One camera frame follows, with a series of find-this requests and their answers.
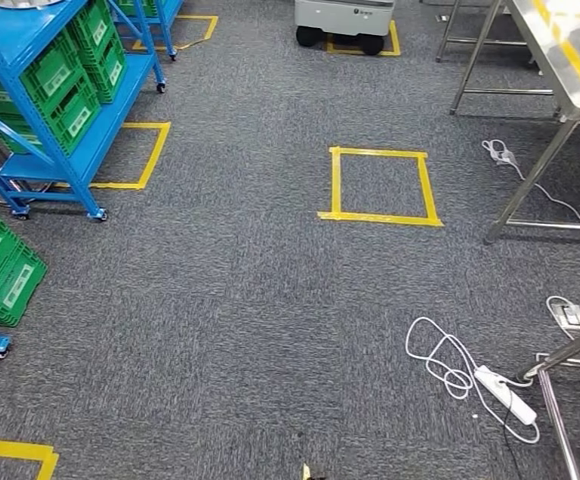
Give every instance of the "table top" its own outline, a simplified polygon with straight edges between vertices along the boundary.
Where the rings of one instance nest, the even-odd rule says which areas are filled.
[[[507,3],[564,114],[580,118],[580,0]]]

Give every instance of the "gray carpet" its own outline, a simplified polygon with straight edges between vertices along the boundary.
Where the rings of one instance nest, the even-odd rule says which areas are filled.
[[[50,267],[0,363],[0,439],[53,445],[56,480],[292,480],[304,460],[335,480],[516,479],[501,428],[408,358],[405,332],[427,315],[512,375],[564,342],[543,302],[580,303],[580,235],[482,243],[518,182],[481,141],[506,141],[527,172],[558,126],[532,119],[551,113],[545,98],[467,97],[448,116],[469,50],[434,63],[445,10],[399,2],[402,55],[364,58],[297,46],[290,0],[187,2],[219,23],[165,62],[167,94],[146,85],[131,112],[172,122],[147,189],[95,191],[106,224],[79,206],[0,210]],[[187,25],[178,42],[199,30]],[[541,85],[527,60],[488,49],[474,81]],[[124,135],[100,179],[141,172],[153,136]],[[445,226],[318,219],[333,145],[427,152]],[[422,213],[411,160],[342,162],[345,208]],[[543,183],[580,209],[580,130]],[[522,210],[569,218],[537,192]],[[554,382],[580,461],[580,372]],[[522,395],[542,434],[513,442],[523,478],[567,478],[539,387]],[[33,467],[0,460],[0,479]]]

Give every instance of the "yellow tape square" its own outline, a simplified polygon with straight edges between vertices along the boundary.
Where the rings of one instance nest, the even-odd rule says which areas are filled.
[[[184,19],[184,20],[208,20],[208,28],[205,29],[205,33],[203,34],[203,38],[195,40],[193,42],[186,43],[184,45],[174,45],[177,50],[185,50],[186,48],[191,47],[196,43],[202,42],[205,40],[210,40],[215,29],[217,27],[217,22],[219,21],[219,17],[217,15],[175,15],[175,18]],[[155,50],[159,52],[165,52],[165,47],[164,45],[155,46]],[[132,50],[145,50],[141,40],[137,39],[132,45]]]
[[[36,474],[36,480],[50,480],[52,478],[52,473],[59,460],[59,455],[55,453],[51,445],[5,442],[1,440],[0,457],[41,462],[41,466]]]
[[[116,190],[143,190],[148,184],[148,180],[152,176],[152,172],[154,171],[154,167],[159,161],[159,157],[161,156],[163,145],[165,143],[165,139],[168,137],[168,133],[170,131],[170,122],[164,123],[145,123],[145,122],[125,122],[122,124],[122,128],[140,128],[145,130],[156,129],[159,130],[159,135],[156,137],[156,141],[154,143],[154,147],[152,149],[148,158],[148,162],[144,167],[144,171],[141,176],[136,182],[92,182],[90,184],[90,188],[114,188]],[[68,188],[70,185],[67,183],[57,183],[58,187]]]
[[[365,148],[332,147],[332,157],[332,197],[329,212],[317,212],[322,220],[344,220],[352,222],[394,223],[400,225],[421,225],[427,227],[442,227],[443,224],[436,215],[432,186],[426,167],[426,152],[403,150],[375,150]],[[368,155],[376,157],[412,158],[417,162],[419,182],[424,197],[425,217],[409,217],[400,215],[384,215],[378,213],[357,213],[341,211],[341,155]]]
[[[381,57],[398,57],[401,55],[401,47],[399,45],[399,36],[396,33],[396,24],[394,20],[390,20],[390,37],[392,41],[392,50],[384,50],[379,52]],[[332,39],[332,34],[328,34],[325,40],[325,51],[328,53],[344,53],[347,55],[365,55],[360,48],[337,48]]]

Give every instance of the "black cable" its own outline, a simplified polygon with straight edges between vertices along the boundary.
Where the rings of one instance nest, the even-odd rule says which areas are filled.
[[[510,406],[508,407],[508,411],[506,412],[506,416],[504,417],[504,440],[506,441],[506,447],[508,448],[508,451],[510,452],[510,455],[512,456],[513,462],[514,462],[514,468],[516,469],[516,475],[519,477],[519,480],[523,480],[523,477],[521,475],[521,469],[519,468],[519,463],[516,461],[516,457],[514,455],[514,452],[513,451],[512,447],[510,446],[510,442],[508,442],[508,435],[507,435],[507,427],[506,424],[508,421],[508,417],[510,416],[510,410],[512,410],[512,390],[510,392],[510,401]]]

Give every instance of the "white robot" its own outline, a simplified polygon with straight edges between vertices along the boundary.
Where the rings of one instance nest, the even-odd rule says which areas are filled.
[[[325,33],[358,35],[366,55],[384,49],[393,12],[393,0],[295,0],[299,45],[312,47]]]

